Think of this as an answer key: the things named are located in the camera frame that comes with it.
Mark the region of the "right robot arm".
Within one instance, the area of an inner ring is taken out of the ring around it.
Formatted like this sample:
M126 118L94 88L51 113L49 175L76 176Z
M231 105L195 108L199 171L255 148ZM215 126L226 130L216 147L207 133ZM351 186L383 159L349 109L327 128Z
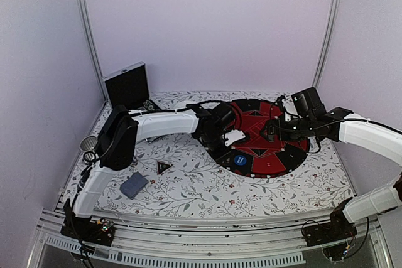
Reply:
M265 140L299 142L314 137L351 144L401 164L401 131L380 122L363 118L349 109L336 107L327 111L317 89L307 88L291 95L296 112L287 119L282 98L275 102L281 117L270 116L261 130ZM330 214L325 235L338 240L349 226L363 218L383 214L401 206L401 176L361 196L340 203Z

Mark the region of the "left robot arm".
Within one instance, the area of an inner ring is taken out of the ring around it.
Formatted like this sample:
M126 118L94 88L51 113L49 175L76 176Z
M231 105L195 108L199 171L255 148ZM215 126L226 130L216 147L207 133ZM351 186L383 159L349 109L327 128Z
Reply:
M83 155L86 167L81 173L77 192L63 206L72 216L69 229L80 239L88 239L94 232L90 218L95 204L107 184L134 159L136 143L149 137L171 134L191 134L212 153L228 151L231 146L246 138L240 129L227 126L240 116L231 104L217 101L212 109L201 103L186 104L184 108L157 111L127 110L118 105L113 108L97 142Z

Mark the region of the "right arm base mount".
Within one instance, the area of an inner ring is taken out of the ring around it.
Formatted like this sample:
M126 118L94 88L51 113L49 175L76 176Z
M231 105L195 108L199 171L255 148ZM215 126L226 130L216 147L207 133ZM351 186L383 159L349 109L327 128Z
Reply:
M352 238L357 235L357 229L353 223L349 223L344 218L331 218L326 223L318 223L314 220L308 220L301 228L301 234L304 237L307 246L327 244Z

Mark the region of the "blue small blind button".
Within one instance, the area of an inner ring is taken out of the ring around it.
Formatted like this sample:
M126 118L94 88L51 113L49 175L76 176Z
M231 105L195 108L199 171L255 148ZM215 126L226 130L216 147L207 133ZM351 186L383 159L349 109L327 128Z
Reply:
M237 166L245 166L247 164L247 157L243 155L234 156L233 163Z

